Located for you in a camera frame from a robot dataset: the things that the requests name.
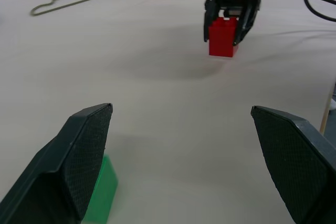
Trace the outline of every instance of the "table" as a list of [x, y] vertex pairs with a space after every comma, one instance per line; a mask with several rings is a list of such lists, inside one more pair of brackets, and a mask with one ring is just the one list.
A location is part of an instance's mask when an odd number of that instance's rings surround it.
[[320, 127], [334, 24], [303, 0], [262, 0], [223, 60], [202, 41], [205, 0], [94, 0], [28, 15], [47, 1], [0, 0], [0, 198], [68, 116], [112, 102], [106, 153], [120, 187], [110, 223], [293, 223], [249, 113], [263, 105]]

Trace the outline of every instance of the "red block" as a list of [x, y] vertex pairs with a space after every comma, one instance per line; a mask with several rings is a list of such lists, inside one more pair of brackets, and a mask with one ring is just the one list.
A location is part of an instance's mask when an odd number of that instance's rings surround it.
[[217, 18], [209, 27], [209, 54], [212, 56], [233, 57], [238, 45], [233, 46], [238, 20]]

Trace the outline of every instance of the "white fabric surface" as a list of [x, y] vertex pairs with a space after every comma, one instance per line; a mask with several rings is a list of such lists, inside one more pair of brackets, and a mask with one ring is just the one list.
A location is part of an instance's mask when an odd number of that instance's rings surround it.
[[28, 15], [48, 1], [0, 0], [0, 198], [68, 116], [112, 102], [106, 153], [120, 186], [110, 223], [293, 223], [249, 113], [263, 105], [320, 127], [335, 24], [303, 0], [262, 0], [235, 58], [220, 60], [203, 42], [205, 0], [94, 0]]

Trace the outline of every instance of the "red lego brick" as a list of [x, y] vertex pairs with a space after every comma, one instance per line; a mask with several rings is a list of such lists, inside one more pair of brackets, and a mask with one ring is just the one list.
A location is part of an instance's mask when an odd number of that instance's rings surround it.
[[237, 19], [217, 18], [209, 27], [209, 54], [212, 56], [233, 57], [238, 45], [233, 46]]

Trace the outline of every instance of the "green block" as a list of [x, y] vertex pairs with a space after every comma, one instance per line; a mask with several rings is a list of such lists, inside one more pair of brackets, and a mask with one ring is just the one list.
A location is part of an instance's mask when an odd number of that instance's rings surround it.
[[104, 155], [100, 172], [83, 222], [106, 224], [109, 218], [118, 179], [109, 156]]

